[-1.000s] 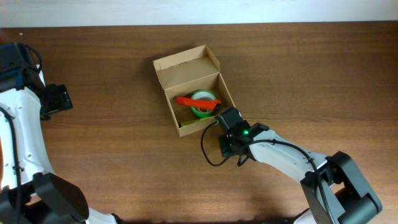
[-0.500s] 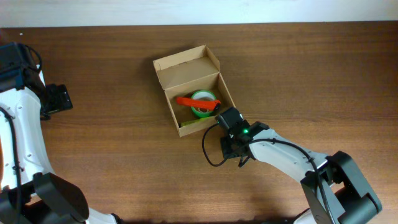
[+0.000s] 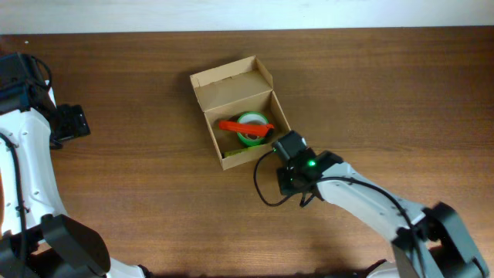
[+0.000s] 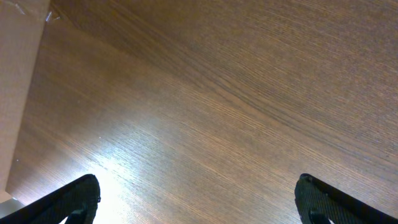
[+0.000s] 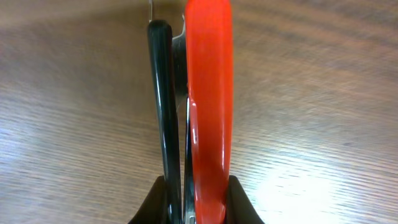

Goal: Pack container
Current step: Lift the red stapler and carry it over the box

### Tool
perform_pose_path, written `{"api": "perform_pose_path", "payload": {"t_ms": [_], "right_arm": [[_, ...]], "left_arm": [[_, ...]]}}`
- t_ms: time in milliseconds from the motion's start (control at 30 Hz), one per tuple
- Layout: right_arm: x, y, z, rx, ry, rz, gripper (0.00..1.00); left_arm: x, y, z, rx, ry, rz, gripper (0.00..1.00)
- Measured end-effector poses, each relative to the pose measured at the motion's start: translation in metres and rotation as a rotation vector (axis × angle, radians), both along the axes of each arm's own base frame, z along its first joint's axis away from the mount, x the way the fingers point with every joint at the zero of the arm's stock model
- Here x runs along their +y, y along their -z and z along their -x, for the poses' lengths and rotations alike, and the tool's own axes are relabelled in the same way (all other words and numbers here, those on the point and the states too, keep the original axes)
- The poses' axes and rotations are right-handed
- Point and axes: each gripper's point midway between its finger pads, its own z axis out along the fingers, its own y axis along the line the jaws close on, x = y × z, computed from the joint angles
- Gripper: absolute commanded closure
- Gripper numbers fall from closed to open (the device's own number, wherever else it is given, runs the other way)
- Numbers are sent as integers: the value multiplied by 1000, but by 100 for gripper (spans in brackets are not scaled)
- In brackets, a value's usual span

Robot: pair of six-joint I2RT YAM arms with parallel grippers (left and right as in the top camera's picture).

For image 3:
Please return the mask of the red utility knife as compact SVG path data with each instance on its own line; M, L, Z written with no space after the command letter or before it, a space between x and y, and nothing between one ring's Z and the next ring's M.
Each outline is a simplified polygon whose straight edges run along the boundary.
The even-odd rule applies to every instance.
M272 124L241 124L229 120L220 120L218 127L224 131L234 131L257 137L269 137L274 132L274 126Z

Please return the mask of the green tape roll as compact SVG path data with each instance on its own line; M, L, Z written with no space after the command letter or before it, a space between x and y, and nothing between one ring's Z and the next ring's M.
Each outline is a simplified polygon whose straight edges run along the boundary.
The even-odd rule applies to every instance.
M237 122L239 124L254 124L254 125L264 125L268 124L268 119L261 113L258 112L246 112L242 114ZM260 145L264 142L264 137L254 136L245 133L237 133L239 140L247 147L253 147Z

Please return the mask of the yellow highlighter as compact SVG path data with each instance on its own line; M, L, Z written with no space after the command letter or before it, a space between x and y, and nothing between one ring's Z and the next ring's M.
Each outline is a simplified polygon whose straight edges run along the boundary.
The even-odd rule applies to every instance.
M253 150L255 150L255 149L259 148L259 147L262 147L262 145L245 147L245 148L234 150L234 151L226 151L226 152L223 152L222 153L222 157L223 158L231 157L231 156L234 156L234 155L237 155L237 154L241 154L243 152L253 151Z

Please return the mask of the brown cardboard box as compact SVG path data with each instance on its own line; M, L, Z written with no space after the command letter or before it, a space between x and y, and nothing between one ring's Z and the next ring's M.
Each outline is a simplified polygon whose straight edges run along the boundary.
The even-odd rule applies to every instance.
M291 127L274 90L270 72L256 56L240 59L190 75L191 85L224 170L254 161L271 149L271 143ZM274 132L253 151L223 158L222 153L245 148L236 132L223 131L220 120L237 121L246 112L263 114Z

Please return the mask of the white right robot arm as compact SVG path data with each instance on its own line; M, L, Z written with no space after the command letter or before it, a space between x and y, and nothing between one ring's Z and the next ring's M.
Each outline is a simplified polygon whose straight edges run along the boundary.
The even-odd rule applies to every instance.
M290 131L273 143L284 195L310 194L336 205L371 227L393 249L394 261L372 277L487 277L486 261L458 213L439 202L432 208L390 193L355 171L338 155L316 154Z

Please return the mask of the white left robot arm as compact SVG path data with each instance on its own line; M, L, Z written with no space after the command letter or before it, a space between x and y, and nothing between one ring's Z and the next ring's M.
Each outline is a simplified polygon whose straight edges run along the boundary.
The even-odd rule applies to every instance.
M56 104L52 73L35 56L1 58L1 275L151 277L113 259L100 234L70 218L51 152L90 134L79 105Z

